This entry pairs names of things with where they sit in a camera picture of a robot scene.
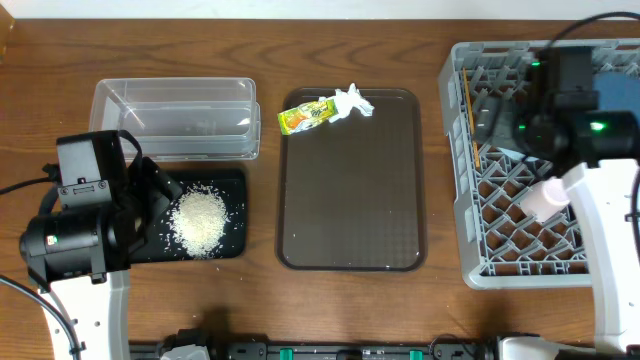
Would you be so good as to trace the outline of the wooden chopstick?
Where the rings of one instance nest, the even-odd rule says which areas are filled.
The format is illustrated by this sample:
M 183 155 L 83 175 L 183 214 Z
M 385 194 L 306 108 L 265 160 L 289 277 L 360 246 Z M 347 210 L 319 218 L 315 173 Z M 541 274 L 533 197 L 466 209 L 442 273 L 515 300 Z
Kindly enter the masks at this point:
M 462 75 L 463 75 L 463 81 L 464 81 L 464 95 L 465 95 L 465 101 L 466 101 L 467 115 L 468 115 L 468 121 L 469 121 L 470 133 L 471 133 L 471 144 L 472 144 L 472 150 L 473 150 L 474 168 L 477 170 L 480 168 L 481 162 L 479 158 L 478 144 L 474 139 L 475 122 L 474 122 L 474 115 L 472 111 L 471 91 L 469 86 L 470 83 L 467 75 L 467 70 L 465 68 L 462 69 Z

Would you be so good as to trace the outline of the pile of rice grains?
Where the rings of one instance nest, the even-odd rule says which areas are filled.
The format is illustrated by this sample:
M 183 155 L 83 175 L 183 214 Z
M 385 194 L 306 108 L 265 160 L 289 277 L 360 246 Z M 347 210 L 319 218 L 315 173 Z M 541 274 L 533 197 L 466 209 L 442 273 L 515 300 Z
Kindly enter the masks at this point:
M 165 249 L 176 245 L 195 259 L 212 258 L 222 247 L 229 221 L 226 204 L 216 187 L 201 182 L 191 184 L 169 211 Z

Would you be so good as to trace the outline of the pink cup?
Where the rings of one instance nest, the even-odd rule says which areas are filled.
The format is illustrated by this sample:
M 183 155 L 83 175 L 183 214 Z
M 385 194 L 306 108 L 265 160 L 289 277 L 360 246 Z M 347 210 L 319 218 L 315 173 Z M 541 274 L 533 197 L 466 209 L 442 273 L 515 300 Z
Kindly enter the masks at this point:
M 532 216 L 537 222 L 544 223 L 556 213 L 570 204 L 563 181 L 552 177 L 537 182 L 524 195 L 520 208 L 527 216 Z

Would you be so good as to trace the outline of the dark blue plate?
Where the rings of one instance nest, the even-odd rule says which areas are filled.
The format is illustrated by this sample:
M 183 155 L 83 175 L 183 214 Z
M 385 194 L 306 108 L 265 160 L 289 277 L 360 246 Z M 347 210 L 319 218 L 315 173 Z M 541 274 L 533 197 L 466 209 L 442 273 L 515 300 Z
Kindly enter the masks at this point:
M 636 118 L 640 112 L 640 80 L 623 73 L 606 72 L 594 76 L 601 111 L 628 111 Z

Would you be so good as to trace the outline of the white tissue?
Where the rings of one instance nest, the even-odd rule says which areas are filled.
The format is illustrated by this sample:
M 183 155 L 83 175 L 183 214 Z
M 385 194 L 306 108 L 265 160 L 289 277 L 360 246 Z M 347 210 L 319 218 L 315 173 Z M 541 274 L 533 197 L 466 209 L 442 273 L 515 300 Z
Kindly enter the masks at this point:
M 364 117 L 371 117 L 374 112 L 374 106 L 361 95 L 355 83 L 351 83 L 347 91 L 336 89 L 333 96 L 320 98 L 320 101 L 324 100 L 331 100 L 336 108 L 334 114 L 328 118 L 330 123 L 348 117 L 353 109 L 358 110 Z

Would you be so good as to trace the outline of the green yellow snack wrapper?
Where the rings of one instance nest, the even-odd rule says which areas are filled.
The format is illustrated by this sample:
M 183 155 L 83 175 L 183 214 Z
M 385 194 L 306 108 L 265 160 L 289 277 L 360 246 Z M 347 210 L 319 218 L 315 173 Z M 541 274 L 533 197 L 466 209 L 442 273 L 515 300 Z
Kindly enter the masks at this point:
M 303 103 L 278 114 L 283 135 L 292 135 L 314 128 L 338 114 L 333 99 Z

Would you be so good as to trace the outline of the light blue bowl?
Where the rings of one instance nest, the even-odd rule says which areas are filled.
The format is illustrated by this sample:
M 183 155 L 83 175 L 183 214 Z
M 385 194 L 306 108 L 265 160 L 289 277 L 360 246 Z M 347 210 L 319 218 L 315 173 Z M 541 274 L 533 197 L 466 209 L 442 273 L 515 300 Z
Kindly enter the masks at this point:
M 520 153 L 514 150 L 509 150 L 506 148 L 497 147 L 497 151 L 501 153 L 503 156 L 517 162 L 535 162 L 538 161 L 537 157 L 533 157 L 531 155 L 526 155 L 524 153 Z

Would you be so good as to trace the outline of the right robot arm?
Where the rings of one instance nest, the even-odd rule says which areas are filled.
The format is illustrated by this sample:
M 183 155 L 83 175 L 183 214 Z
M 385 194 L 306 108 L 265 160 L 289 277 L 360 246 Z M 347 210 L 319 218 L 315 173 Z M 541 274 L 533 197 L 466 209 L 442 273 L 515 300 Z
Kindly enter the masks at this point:
M 639 99 L 620 89 L 519 105 L 490 97 L 478 141 L 551 162 L 582 233 L 595 304 L 595 353 L 639 356 Z

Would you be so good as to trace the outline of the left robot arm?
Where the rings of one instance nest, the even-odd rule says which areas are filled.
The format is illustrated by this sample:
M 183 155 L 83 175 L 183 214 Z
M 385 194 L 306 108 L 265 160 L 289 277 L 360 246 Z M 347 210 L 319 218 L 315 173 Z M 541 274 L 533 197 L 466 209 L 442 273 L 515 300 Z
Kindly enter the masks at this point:
M 58 359 L 127 359 L 126 307 L 134 254 L 181 184 L 147 157 L 62 155 L 56 185 L 20 239 L 29 277 L 68 345 Z

